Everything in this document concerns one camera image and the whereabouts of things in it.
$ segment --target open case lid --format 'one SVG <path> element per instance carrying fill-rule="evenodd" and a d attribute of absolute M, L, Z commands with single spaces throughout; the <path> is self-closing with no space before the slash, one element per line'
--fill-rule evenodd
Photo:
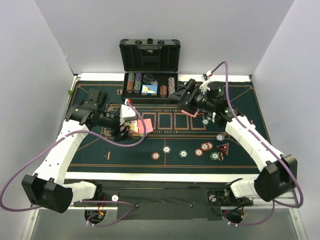
<path fill-rule="evenodd" d="M 126 72 L 178 71 L 179 40 L 122 39 L 119 46 Z"/>

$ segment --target red poker chip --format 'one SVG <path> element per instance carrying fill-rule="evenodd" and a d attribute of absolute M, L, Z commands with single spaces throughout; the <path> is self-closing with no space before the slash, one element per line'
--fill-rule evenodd
<path fill-rule="evenodd" d="M 201 144 L 201 149 L 202 149 L 203 151 L 208 151 L 208 150 L 209 150 L 208 144 L 202 143 L 202 144 Z"/>
<path fill-rule="evenodd" d="M 198 157 L 201 157 L 202 154 L 204 154 L 204 152 L 203 152 L 200 148 L 196 149 L 196 150 L 194 151 L 194 153 L 195 153 L 195 155 L 198 156 Z"/>
<path fill-rule="evenodd" d="M 152 153 L 151 157 L 153 160 L 158 160 L 160 158 L 160 154 L 158 152 L 154 152 Z"/>
<path fill-rule="evenodd" d="M 208 145 L 209 150 L 214 148 L 214 145 L 211 142 L 207 142 L 206 144 Z"/>

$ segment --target green felt table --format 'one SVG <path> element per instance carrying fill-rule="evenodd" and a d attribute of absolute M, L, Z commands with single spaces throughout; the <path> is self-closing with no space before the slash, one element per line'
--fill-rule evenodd
<path fill-rule="evenodd" d="M 122 103 L 121 81 L 78 81 L 75 85 L 70 105 L 79 104 L 87 97 L 90 88 L 109 94 L 108 109 L 115 113 Z M 252 121 L 257 131 L 267 139 L 265 124 L 259 109 L 256 93 L 251 82 L 231 82 L 229 84 L 232 104 L 241 109 Z M 94 173 L 151 173 L 151 174 L 258 174 L 255 162 L 247 152 L 227 134 L 224 128 L 210 123 L 203 125 L 204 115 L 195 118 L 181 113 L 174 104 L 134 104 L 143 118 L 150 118 L 153 132 L 138 146 L 123 148 L 108 144 L 88 135 L 77 150 L 68 172 Z M 94 127 L 92 131 L 112 139 L 111 130 Z M 225 140 L 216 140 L 217 134 L 223 134 Z M 123 141 L 131 144 L 139 139 Z M 196 156 L 195 150 L 202 143 L 210 142 L 213 148 Z M 227 154 L 218 147 L 226 145 Z M 163 147 L 169 146 L 170 153 L 164 154 Z M 186 150 L 188 155 L 181 158 L 179 152 Z M 160 158 L 152 159 L 152 153 L 158 152 Z M 211 160 L 210 153 L 217 152 L 219 160 Z"/>

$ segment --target wire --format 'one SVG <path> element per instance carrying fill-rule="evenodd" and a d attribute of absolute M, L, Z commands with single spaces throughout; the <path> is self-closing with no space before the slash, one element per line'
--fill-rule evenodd
<path fill-rule="evenodd" d="M 245 214 L 245 201 L 242 201 L 241 216 Z"/>
<path fill-rule="evenodd" d="M 105 215 L 102 211 L 100 211 L 100 208 L 102 207 L 102 205 L 103 205 L 103 203 L 101 203 L 99 206 L 98 206 L 98 212 L 103 216 L 103 215 Z"/>
<path fill-rule="evenodd" d="M 120 222 L 122 219 L 124 219 L 126 216 L 128 216 L 128 215 L 132 212 L 132 210 L 134 209 L 134 205 L 133 205 L 132 203 L 126 202 L 126 201 L 93 201 L 93 200 L 83 200 L 82 202 L 83 202 L 83 203 L 97 203 L 97 204 L 99 204 L 99 203 L 102 203 L 102 204 L 126 204 L 126 205 L 129 205 L 129 206 L 130 206 L 129 211 L 127 211 L 122 217 L 118 218 L 117 220 L 115 220 L 115 221 L 113 221 L 113 222 L 110 222 L 110 223 L 108 223 L 108 224 L 93 224 L 93 223 L 91 223 L 91 226 L 93 226 L 93 227 L 107 227 L 107 226 L 116 224 L 116 223 Z M 87 220 L 86 220 L 86 221 L 87 221 L 87 224 L 89 224 L 89 220 L 90 220 L 91 218 L 93 218 L 94 216 L 97 216 L 97 215 L 99 215 L 99 213 L 95 213 L 95 214 L 89 216 L 89 217 L 87 218 Z"/>
<path fill-rule="evenodd" d="M 222 214 L 217 213 L 217 212 L 214 210 L 214 206 L 212 205 L 212 201 L 210 201 L 210 204 L 211 204 L 211 209 L 212 209 L 212 211 L 213 211 L 217 216 L 219 216 L 219 217 L 224 217 L 224 216 L 229 216 L 229 215 L 232 214 L 232 213 L 236 213 L 236 214 L 241 215 L 239 212 L 237 212 L 237 210 L 240 209 L 240 208 L 244 208 L 244 207 L 247 206 L 247 205 L 250 205 L 251 202 L 247 202 L 247 203 L 242 202 L 242 205 L 237 206 L 236 208 L 234 208 L 234 209 L 232 209 L 232 210 L 230 210 L 230 211 L 229 211 L 229 210 L 224 211 L 225 214 L 223 214 L 223 213 L 222 213 Z"/>
<path fill-rule="evenodd" d="M 109 108 L 109 106 L 110 106 L 111 104 L 116 104 L 116 102 L 113 101 L 113 102 L 108 103 L 108 104 L 106 105 L 106 107 L 105 107 L 105 110 L 106 110 L 106 111 L 109 111 L 108 108 Z"/>
<path fill-rule="evenodd" d="M 253 223 L 233 223 L 231 221 L 229 221 L 226 216 L 223 216 L 223 218 L 228 222 L 228 224 L 231 224 L 231 225 L 234 225 L 236 227 L 243 227 L 243 226 L 254 226 L 254 225 L 259 225 L 259 224 L 263 224 L 265 223 L 266 221 L 268 221 L 272 215 L 275 213 L 275 200 L 273 199 L 272 200 L 272 209 L 271 209 L 271 212 L 269 214 L 269 216 L 267 216 L 265 219 L 261 220 L 261 221 L 258 221 L 258 222 L 253 222 Z"/>
<path fill-rule="evenodd" d="M 146 127 L 146 124 L 145 124 L 145 121 L 143 119 L 143 117 L 139 114 L 139 112 L 130 104 L 129 101 L 127 101 L 127 105 L 129 107 L 132 108 L 132 110 L 137 114 L 138 118 L 141 120 L 142 122 L 142 125 L 143 125 L 143 136 L 142 138 L 135 142 L 135 143 L 132 143 L 132 144 L 128 144 L 128 145 L 125 145 L 125 144 L 119 144 L 119 143 L 116 143 L 116 142 L 113 142 L 93 131 L 88 131 L 88 130 L 77 130 L 77 131 L 72 131 L 70 133 L 68 133 L 67 135 L 65 135 L 64 137 L 61 137 L 60 139 L 58 139 L 54 144 L 52 144 L 50 147 L 48 147 L 46 150 L 44 150 L 42 153 L 40 153 L 38 156 L 36 156 L 33 160 L 31 160 L 30 162 L 28 162 L 26 165 L 24 165 L 22 168 L 20 168 L 15 174 L 13 174 L 12 177 L 9 178 L 9 180 L 4 184 L 3 188 L 1 189 L 1 192 L 0 192 L 0 207 L 6 211 L 9 211 L 9 212 L 25 212 L 25 211 L 30 211 L 30 210 L 34 210 L 34 209 L 39 209 L 41 208 L 40 206 L 33 206 L 33 207 L 28 207 L 28 208 L 20 208 L 20 209 L 16 209 L 16 208 L 10 208 L 10 207 L 7 207 L 4 205 L 3 203 L 3 200 L 4 200 L 4 194 L 5 194 L 5 191 L 6 189 L 8 188 L 9 184 L 13 181 L 13 179 L 16 178 L 16 176 L 21 173 L 24 169 L 26 169 L 28 166 L 30 166 L 31 164 L 33 164 L 35 161 L 37 161 L 38 159 L 42 158 L 47 152 L 49 152 L 51 149 L 53 149 L 55 146 L 57 146 L 59 143 L 61 143 L 63 140 L 65 140 L 67 137 L 69 136 L 72 136 L 74 134 L 80 134 L 80 133 L 86 133 L 86 134 L 90 134 L 90 135 L 93 135 L 95 137 L 98 137 L 99 139 L 109 143 L 109 144 L 112 144 L 112 145 L 115 145 L 117 147 L 124 147 L 124 148 L 130 148 L 130 147 L 134 147 L 134 146 L 137 146 L 138 144 L 140 144 L 144 138 L 146 137 L 147 135 L 147 127 Z"/>
<path fill-rule="evenodd" d="M 226 101 L 228 103 L 228 107 L 229 107 L 232 115 L 234 116 L 234 118 L 239 122 L 239 124 L 243 128 L 246 129 L 247 127 L 239 120 L 239 118 L 235 114 L 235 111 L 232 108 L 232 105 L 231 105 L 231 102 L 230 102 L 229 83 L 228 83 L 228 75 L 229 75 L 228 63 L 226 61 L 222 61 L 218 66 L 215 67 L 215 69 L 213 69 L 211 71 L 211 73 L 213 74 L 222 64 L 224 64 L 224 66 L 225 66 L 225 94 L 226 94 Z M 300 202 L 298 202 L 298 204 L 296 204 L 296 205 L 283 203 L 283 202 L 277 201 L 275 199 L 274 199 L 274 202 L 277 203 L 277 204 L 280 204 L 282 206 L 288 207 L 288 208 L 300 208 L 304 204 L 304 195 L 303 195 L 302 189 L 301 189 L 297 179 L 293 175 L 293 173 L 287 167 L 286 163 L 280 157 L 278 157 L 277 154 L 267 144 L 265 144 L 253 131 L 251 131 L 249 129 L 248 132 L 251 133 L 278 160 L 278 162 L 283 166 L 283 168 L 286 170 L 286 172 L 288 173 L 288 175 L 292 179 L 294 185 L 296 186 L 296 188 L 297 188 L 297 190 L 299 192 Z"/>

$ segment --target white wall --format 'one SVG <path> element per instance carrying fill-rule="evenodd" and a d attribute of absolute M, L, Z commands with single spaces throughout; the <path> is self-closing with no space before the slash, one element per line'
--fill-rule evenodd
<path fill-rule="evenodd" d="M 295 0 L 253 74 L 272 142 L 298 160 L 310 240 L 318 240 L 320 182 L 320 1 Z"/>
<path fill-rule="evenodd" d="M 0 23 L 2 188 L 13 173 L 55 141 L 73 75 L 33 0 L 2 0 Z M 30 206 L 21 186 L 23 175 L 5 193 L 9 207 Z M 0 239 L 20 239 L 27 214 L 1 209 Z"/>
<path fill-rule="evenodd" d="M 121 39 L 178 39 L 179 72 L 253 74 L 294 0 L 36 0 L 74 73 L 123 73 Z"/>

